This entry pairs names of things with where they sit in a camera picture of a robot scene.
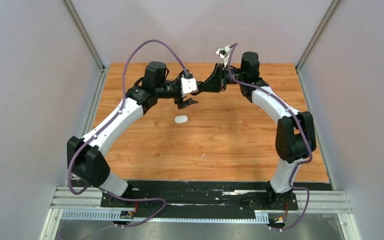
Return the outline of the white earbud charging case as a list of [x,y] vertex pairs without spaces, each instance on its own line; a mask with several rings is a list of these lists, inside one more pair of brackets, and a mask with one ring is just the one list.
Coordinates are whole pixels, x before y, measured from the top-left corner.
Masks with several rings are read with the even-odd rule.
[[174,118],[174,123],[177,125],[185,124],[189,121],[189,118],[187,115],[178,115]]

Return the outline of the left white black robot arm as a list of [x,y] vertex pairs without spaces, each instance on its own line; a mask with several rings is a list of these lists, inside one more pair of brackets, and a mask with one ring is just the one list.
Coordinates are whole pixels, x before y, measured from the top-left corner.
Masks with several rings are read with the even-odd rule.
[[198,82],[184,69],[174,80],[168,80],[166,64],[151,61],[144,75],[125,93],[118,106],[94,129],[82,137],[72,136],[66,144],[67,176],[76,175],[88,187],[113,195],[120,206],[129,206],[133,193],[129,183],[111,171],[105,156],[115,141],[135,121],[143,117],[158,99],[173,99],[178,107],[195,104],[187,94],[198,90]]

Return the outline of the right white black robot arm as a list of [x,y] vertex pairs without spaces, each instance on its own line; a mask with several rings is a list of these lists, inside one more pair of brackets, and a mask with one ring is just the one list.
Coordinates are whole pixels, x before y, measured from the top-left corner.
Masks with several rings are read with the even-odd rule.
[[205,81],[197,83],[199,93],[219,93],[229,84],[238,84],[241,94],[260,107],[276,124],[275,150],[279,156],[274,176],[262,197],[254,200],[269,209],[286,208],[293,199],[293,182],[301,165],[310,163],[317,147],[314,118],[282,100],[260,76],[259,55],[242,54],[240,67],[228,65],[227,51],[220,53],[224,63],[217,63]]

